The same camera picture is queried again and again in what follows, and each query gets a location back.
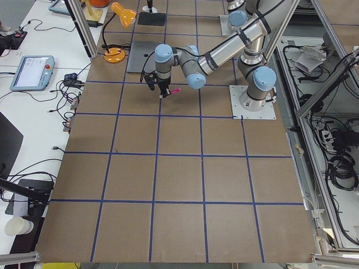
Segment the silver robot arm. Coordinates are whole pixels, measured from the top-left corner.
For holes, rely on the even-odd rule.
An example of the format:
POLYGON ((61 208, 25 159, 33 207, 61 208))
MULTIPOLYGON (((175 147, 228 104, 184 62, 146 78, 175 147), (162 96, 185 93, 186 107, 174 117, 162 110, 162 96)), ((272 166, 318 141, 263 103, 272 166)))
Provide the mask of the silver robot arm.
POLYGON ((192 89, 201 89, 208 75, 216 71, 235 55, 239 55, 238 68, 250 85, 251 100, 255 94, 266 94, 276 82, 275 72, 263 60, 263 45, 266 36, 275 32, 291 9, 291 1, 228 1, 228 22, 234 29, 225 40, 204 54, 197 47, 187 45, 183 48, 159 44, 154 51, 155 71, 150 73, 154 79, 148 82, 151 90, 159 87, 160 98, 173 94, 171 69, 179 66, 186 82, 192 89))
POLYGON ((243 26, 203 55, 199 55, 197 47, 192 45, 175 48, 159 44, 154 51, 154 82, 148 82, 148 86, 153 89, 157 85, 161 98, 171 95, 171 69, 179 66, 189 87, 200 89, 205 85, 208 75, 239 54, 238 68, 248 83, 247 89, 240 96, 240 104, 248 111, 258 112, 264 107, 267 95, 277 80, 275 72, 263 64, 264 38, 276 30, 279 24, 279 17, 273 12, 257 10, 243 26))

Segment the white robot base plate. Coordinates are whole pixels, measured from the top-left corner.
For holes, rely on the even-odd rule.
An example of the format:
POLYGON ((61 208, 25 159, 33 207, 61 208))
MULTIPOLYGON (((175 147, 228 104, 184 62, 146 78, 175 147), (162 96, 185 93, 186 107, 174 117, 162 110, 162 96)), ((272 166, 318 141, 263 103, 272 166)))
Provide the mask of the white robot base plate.
POLYGON ((230 85, 229 92, 233 119, 276 120, 274 103, 276 89, 267 92, 264 100, 251 99, 246 85, 230 85))

